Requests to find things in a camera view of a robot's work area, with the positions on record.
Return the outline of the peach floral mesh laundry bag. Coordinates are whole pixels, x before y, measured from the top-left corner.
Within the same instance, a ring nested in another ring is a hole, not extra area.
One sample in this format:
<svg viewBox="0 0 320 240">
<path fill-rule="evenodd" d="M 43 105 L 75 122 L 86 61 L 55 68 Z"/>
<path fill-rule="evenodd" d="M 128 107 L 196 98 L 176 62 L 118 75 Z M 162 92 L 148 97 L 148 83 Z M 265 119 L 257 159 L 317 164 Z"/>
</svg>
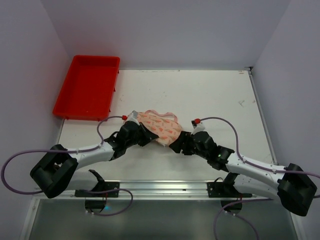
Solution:
<svg viewBox="0 0 320 240">
<path fill-rule="evenodd" d="M 176 141 L 183 131 L 182 126 L 178 123 L 177 116 L 172 112 L 164 114 L 155 110 L 138 112 L 137 120 L 153 134 L 158 135 L 155 141 L 164 147 L 168 147 Z"/>
</svg>

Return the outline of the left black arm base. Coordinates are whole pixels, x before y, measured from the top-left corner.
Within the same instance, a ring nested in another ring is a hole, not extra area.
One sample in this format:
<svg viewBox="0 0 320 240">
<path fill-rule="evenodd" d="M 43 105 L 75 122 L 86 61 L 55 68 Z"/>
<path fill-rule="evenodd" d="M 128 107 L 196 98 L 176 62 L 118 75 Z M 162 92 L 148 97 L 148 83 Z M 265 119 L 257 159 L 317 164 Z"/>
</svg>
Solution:
<svg viewBox="0 0 320 240">
<path fill-rule="evenodd" d="M 85 180 L 84 183 L 87 185 L 92 183 L 93 187 L 80 187 L 75 190 L 74 196 L 77 198 L 102 198 L 102 200 L 85 200 L 85 210 L 99 217 L 111 217 L 120 214 L 122 210 L 115 213 L 103 213 L 107 207 L 108 197 L 117 198 L 119 196 L 120 183 L 118 181 L 105 181 L 95 170 L 90 169 L 85 173 L 93 179 Z"/>
</svg>

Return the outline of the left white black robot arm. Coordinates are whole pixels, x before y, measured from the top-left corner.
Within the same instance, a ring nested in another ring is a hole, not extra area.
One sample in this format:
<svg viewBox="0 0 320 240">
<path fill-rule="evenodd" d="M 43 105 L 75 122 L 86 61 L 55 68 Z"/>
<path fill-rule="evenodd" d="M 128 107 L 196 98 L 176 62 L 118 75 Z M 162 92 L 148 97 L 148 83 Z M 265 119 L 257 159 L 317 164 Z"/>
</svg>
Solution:
<svg viewBox="0 0 320 240">
<path fill-rule="evenodd" d="M 54 145 L 30 171 L 31 178 L 49 198 L 55 198 L 65 190 L 80 191 L 85 195 L 102 196 L 108 191 L 105 180 L 95 170 L 81 171 L 81 168 L 120 158 L 134 145 L 141 147 L 158 135 L 142 123 L 127 121 L 110 137 L 94 147 L 66 149 Z"/>
</svg>

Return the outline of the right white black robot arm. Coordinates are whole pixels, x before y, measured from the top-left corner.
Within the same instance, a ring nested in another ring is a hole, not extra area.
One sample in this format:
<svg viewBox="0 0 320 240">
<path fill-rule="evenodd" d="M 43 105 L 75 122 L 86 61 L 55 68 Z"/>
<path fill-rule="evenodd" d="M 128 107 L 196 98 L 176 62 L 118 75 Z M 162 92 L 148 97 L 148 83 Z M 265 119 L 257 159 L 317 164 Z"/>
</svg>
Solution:
<svg viewBox="0 0 320 240">
<path fill-rule="evenodd" d="M 177 154 L 197 155 L 213 169 L 226 172 L 223 182 L 212 188 L 227 197 L 256 195 L 272 199 L 289 212 L 305 217 L 316 196 L 317 186 L 298 165 L 268 165 L 240 157 L 233 149 L 216 144 L 206 131 L 182 131 L 169 148 Z"/>
</svg>

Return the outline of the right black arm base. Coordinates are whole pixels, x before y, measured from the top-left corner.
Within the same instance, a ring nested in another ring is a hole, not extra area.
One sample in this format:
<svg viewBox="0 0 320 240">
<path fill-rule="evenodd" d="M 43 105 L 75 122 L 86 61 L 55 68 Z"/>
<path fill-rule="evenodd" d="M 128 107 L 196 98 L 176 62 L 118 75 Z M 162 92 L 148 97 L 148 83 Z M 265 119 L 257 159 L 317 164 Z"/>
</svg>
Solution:
<svg viewBox="0 0 320 240">
<path fill-rule="evenodd" d="M 239 193 L 235 187 L 234 183 L 238 174 L 228 173 L 225 179 L 218 177 L 214 181 L 209 181 L 206 183 L 207 194 L 209 198 L 222 198 L 220 200 L 221 207 L 225 207 L 230 203 L 235 203 L 241 201 L 243 198 L 251 198 L 253 195 L 251 193 Z"/>
</svg>

